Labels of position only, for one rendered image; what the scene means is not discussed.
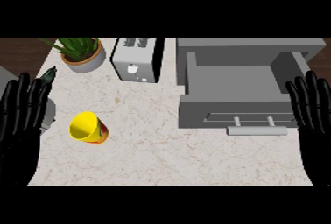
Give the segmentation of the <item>dark green bottle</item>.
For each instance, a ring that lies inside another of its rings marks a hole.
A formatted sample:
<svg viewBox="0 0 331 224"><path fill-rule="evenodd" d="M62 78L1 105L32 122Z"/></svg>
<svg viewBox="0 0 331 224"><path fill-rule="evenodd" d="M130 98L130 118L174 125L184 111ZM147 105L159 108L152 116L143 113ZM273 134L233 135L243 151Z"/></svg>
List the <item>dark green bottle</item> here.
<svg viewBox="0 0 331 224"><path fill-rule="evenodd" d="M53 80L56 78L56 72L57 72L57 70L56 70L54 67L50 67L45 70L44 74L39 77L39 80L41 80L41 84L42 85L45 85L47 83L53 83Z"/></svg>

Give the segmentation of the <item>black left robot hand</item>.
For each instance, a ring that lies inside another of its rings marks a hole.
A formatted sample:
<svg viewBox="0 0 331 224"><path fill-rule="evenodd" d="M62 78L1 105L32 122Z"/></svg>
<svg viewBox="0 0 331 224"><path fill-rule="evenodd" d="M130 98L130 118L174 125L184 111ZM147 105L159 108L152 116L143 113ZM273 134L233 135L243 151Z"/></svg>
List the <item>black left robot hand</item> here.
<svg viewBox="0 0 331 224"><path fill-rule="evenodd" d="M0 99L0 187L26 186L36 171L41 122L51 85L20 73Z"/></svg>

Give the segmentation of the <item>silver toaster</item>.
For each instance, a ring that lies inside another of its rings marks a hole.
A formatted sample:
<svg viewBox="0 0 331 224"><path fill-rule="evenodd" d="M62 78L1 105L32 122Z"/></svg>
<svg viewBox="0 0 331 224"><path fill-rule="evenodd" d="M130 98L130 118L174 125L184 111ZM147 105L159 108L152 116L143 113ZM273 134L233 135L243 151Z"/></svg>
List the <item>silver toaster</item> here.
<svg viewBox="0 0 331 224"><path fill-rule="evenodd" d="M165 38L118 38L109 57L122 81L158 83Z"/></svg>

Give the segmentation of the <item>grey drawer cabinet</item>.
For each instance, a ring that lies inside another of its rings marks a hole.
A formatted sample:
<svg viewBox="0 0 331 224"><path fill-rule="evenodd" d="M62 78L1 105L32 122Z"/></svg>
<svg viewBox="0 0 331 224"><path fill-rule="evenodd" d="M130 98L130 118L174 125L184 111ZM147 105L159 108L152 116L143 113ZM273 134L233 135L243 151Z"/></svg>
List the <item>grey drawer cabinet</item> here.
<svg viewBox="0 0 331 224"><path fill-rule="evenodd" d="M175 38L177 84L184 85L187 53L199 66L268 66L279 53L300 52L308 62L325 47L320 38Z"/></svg>

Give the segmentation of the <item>grey open drawer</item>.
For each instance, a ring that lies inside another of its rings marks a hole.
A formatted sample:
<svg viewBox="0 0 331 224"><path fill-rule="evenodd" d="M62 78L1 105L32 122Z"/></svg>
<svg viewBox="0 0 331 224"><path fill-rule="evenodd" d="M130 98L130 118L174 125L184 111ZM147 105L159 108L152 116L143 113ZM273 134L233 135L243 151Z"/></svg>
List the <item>grey open drawer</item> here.
<svg viewBox="0 0 331 224"><path fill-rule="evenodd" d="M230 136L283 136L297 126L285 83L308 66L300 52L280 52L267 66L201 66L186 56L178 127L226 129Z"/></svg>

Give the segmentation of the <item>yellow cup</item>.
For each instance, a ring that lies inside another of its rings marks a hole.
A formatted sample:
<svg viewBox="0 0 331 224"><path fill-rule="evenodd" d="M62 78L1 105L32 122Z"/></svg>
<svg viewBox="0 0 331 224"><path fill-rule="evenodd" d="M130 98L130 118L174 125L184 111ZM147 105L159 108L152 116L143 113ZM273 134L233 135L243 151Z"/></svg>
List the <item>yellow cup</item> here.
<svg viewBox="0 0 331 224"><path fill-rule="evenodd" d="M102 144L109 136L109 130L91 111L79 112L69 123L70 137L90 144Z"/></svg>

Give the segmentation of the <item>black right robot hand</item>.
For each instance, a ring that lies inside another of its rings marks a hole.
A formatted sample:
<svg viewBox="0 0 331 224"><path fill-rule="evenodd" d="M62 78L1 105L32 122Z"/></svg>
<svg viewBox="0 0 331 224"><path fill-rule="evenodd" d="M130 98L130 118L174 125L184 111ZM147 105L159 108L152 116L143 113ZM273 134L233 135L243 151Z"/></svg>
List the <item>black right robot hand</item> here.
<svg viewBox="0 0 331 224"><path fill-rule="evenodd" d="M297 122L301 161L313 186L331 186L331 86L313 71L285 83Z"/></svg>

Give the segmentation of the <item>potted green plant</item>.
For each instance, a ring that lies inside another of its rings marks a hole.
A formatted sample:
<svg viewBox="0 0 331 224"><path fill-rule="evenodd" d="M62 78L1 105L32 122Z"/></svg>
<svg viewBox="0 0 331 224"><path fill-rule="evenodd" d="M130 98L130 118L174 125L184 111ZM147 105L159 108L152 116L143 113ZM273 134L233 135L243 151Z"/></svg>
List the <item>potted green plant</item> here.
<svg viewBox="0 0 331 224"><path fill-rule="evenodd" d="M100 67L106 51L99 38L59 38L60 45L44 38L38 40L56 49L62 61L75 73L90 73Z"/></svg>

